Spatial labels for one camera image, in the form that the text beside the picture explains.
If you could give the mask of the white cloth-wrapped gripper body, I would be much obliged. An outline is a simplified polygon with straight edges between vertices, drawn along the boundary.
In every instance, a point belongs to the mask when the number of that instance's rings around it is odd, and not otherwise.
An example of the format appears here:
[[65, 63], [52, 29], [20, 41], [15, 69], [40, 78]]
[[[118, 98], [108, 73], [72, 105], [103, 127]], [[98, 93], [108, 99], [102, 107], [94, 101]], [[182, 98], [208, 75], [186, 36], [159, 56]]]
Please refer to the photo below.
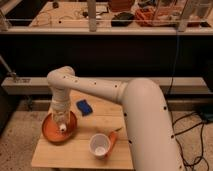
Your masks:
[[56, 100], [51, 101], [52, 118], [57, 125], [68, 124], [70, 116], [70, 101]]

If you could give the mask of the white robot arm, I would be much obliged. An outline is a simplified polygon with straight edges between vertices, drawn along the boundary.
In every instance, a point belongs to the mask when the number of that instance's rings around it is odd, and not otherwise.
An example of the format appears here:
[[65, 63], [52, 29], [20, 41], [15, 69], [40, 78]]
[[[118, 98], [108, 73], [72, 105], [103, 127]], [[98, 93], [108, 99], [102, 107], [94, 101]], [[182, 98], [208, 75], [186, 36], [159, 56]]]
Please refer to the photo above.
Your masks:
[[147, 78], [128, 82], [82, 78], [69, 67], [48, 73], [51, 107], [70, 107], [71, 90], [77, 90], [122, 106], [135, 171], [184, 171], [169, 110], [159, 85]]

